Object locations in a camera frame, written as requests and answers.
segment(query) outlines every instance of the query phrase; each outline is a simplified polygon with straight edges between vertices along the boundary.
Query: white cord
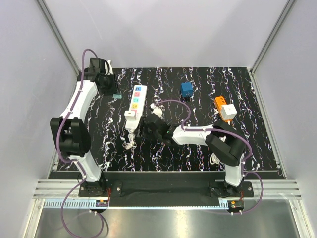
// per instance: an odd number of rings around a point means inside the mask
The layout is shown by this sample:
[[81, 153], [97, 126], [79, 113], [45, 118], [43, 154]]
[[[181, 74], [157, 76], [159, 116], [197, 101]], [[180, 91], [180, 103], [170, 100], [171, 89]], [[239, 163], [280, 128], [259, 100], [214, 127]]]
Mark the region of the white cord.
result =
[[135, 134], [134, 134], [134, 130], [130, 130], [129, 131], [129, 134], [128, 134], [128, 139], [129, 139], [129, 143], [123, 143], [123, 147], [126, 149], [126, 150], [129, 150], [131, 149], [132, 147], [136, 147], [135, 145]]
[[[221, 137], [220, 140], [222, 140], [223, 142], [226, 140], [226, 137]], [[213, 153], [212, 155], [210, 155], [209, 157], [209, 163], [211, 165], [218, 165], [220, 163], [220, 159]]]

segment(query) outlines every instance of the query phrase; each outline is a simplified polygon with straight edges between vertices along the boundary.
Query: blue block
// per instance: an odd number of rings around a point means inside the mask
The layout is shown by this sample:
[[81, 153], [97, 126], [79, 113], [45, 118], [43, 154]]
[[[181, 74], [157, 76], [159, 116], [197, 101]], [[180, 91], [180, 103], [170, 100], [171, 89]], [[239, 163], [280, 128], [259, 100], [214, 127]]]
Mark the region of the blue block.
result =
[[183, 98], [191, 97], [194, 94], [192, 83], [182, 83], [180, 92], [182, 93]]

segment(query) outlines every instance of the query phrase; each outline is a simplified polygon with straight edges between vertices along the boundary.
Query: white power strip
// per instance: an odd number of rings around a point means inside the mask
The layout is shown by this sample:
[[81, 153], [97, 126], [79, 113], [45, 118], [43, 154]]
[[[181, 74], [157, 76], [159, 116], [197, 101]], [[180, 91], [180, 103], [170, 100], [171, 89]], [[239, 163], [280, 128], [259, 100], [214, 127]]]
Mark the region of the white power strip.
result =
[[145, 105], [145, 98], [147, 96], [148, 87], [145, 85], [135, 85], [131, 97], [130, 107], [128, 111], [124, 112], [125, 129], [127, 131], [134, 131], [140, 122]]

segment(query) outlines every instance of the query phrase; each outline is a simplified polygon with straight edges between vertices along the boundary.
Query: reflective metal surface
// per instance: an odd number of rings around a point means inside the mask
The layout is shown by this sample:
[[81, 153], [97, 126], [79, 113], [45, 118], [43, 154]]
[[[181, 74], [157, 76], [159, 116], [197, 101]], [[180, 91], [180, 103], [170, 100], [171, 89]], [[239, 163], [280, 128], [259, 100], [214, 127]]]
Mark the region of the reflective metal surface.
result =
[[[255, 204], [246, 202], [247, 207]], [[83, 212], [67, 209], [64, 217], [75, 234], [91, 237], [101, 222], [92, 214], [76, 218]], [[102, 215], [109, 224], [109, 238], [299, 238], [287, 201], [266, 200], [255, 211], [233, 217], [184, 210], [107, 210]], [[62, 227], [59, 209], [43, 209], [35, 237], [71, 237]]]

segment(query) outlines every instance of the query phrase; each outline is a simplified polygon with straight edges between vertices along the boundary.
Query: orange object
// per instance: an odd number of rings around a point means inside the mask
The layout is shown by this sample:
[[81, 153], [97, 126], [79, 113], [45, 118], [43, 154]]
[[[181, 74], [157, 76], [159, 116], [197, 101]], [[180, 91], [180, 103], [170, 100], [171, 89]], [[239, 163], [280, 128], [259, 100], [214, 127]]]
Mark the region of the orange object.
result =
[[226, 101], [224, 100], [223, 96], [216, 97], [216, 98], [214, 99], [214, 103], [216, 104], [216, 108], [217, 108], [217, 110], [218, 110], [218, 112], [219, 112], [219, 115], [221, 116], [221, 119], [222, 119], [223, 121], [225, 121], [225, 122], [232, 121], [232, 119], [230, 119], [230, 120], [224, 120], [224, 119], [222, 118], [221, 113], [220, 113], [221, 107], [222, 107], [223, 105], [227, 105], [227, 103], [226, 103]]

